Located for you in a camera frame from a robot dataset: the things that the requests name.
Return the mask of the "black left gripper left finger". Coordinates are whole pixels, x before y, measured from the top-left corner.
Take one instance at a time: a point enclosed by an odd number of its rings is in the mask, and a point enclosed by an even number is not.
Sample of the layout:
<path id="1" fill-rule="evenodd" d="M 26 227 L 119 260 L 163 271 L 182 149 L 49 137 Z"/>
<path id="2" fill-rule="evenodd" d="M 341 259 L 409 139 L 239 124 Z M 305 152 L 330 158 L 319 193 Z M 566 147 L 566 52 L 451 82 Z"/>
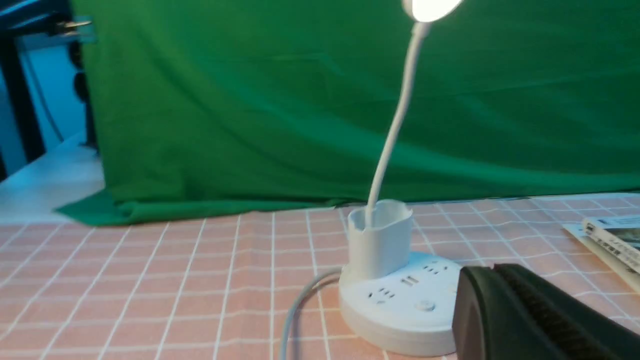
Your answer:
<path id="1" fill-rule="evenodd" d="M 465 266 L 452 330 L 460 360 L 573 360 L 573 330 L 553 303 L 560 287 L 523 266 Z"/>

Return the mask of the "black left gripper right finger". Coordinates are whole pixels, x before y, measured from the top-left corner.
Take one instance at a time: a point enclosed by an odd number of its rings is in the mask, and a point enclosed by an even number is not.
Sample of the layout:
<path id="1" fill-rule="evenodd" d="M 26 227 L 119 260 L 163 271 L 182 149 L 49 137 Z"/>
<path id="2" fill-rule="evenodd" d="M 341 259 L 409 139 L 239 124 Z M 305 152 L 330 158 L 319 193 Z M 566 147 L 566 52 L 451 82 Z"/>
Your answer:
<path id="1" fill-rule="evenodd" d="M 518 264 L 493 271 L 505 281 L 527 330 L 562 360 L 637 360 L 638 333 L 594 310 L 556 285 Z"/>

